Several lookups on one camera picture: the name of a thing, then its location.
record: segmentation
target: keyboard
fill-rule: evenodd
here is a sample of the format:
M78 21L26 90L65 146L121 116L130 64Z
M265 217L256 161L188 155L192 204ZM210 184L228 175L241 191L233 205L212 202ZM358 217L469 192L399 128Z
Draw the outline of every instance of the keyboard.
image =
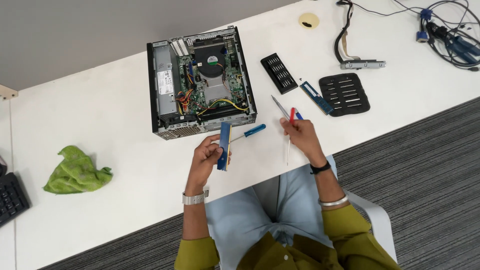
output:
M0 227L30 208L13 172L0 177Z

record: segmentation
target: gray wall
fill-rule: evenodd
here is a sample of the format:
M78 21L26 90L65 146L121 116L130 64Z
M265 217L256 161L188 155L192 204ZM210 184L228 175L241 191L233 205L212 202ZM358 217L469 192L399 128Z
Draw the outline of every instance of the gray wall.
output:
M296 1L0 0L0 84L25 89Z

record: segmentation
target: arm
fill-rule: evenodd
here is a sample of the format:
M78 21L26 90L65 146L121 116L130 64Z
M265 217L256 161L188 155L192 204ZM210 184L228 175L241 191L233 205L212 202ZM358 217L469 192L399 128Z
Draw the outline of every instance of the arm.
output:
M203 192L212 168L223 152L218 144L212 143L219 138L220 134L209 136L195 149L185 196L195 196ZM218 262L215 242L208 233L205 203L184 205L183 235L175 269L213 269Z
M309 120L290 124L280 120L285 135L314 167L323 167L327 160L322 152L315 128ZM322 202L338 201L345 196L331 169L315 175L318 197ZM347 201L341 205L322 207L324 231L333 242L338 261L345 269L400 269L369 233L370 224Z

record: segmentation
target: open computer case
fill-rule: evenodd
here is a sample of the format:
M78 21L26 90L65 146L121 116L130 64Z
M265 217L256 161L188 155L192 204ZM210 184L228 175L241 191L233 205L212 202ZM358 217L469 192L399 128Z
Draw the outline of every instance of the open computer case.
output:
M254 123L238 29L148 43L152 131L165 140Z

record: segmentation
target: white desk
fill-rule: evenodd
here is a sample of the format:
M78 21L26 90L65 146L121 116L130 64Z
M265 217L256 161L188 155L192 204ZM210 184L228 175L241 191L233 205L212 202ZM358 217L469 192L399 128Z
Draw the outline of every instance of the white desk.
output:
M10 137L10 101L0 100L0 157L12 172L12 140ZM0 261L2 270L15 270L15 221L0 228Z
M375 10L398 10L384 0L358 2ZM413 2L426 6L431 1L408 4ZM480 3L470 4L480 12ZM304 12L320 17L318 28L298 25ZM478 74L452 67L414 41L418 23L412 15L380 18L360 9L348 31L350 53L387 61L381 70L354 71L371 110L327 117L299 88L281 96L260 59L278 53L296 79L318 89L321 77L342 73L332 44L345 13L334 1L305 0L232 23L244 47L256 124L265 123L267 129L232 144L228 172L214 170L209 178L210 200L307 163L293 147L286 166L288 138L282 135L282 114L271 94L313 121L327 155L479 96ZM11 103L15 170L33 204L16 223L18 270L43 267L182 213L180 194L193 149L210 134L170 141L152 134L145 52L23 90ZM232 136L253 126L235 127ZM98 168L111 167L111 183L92 193L44 192L62 159L56 154L67 145L91 155Z

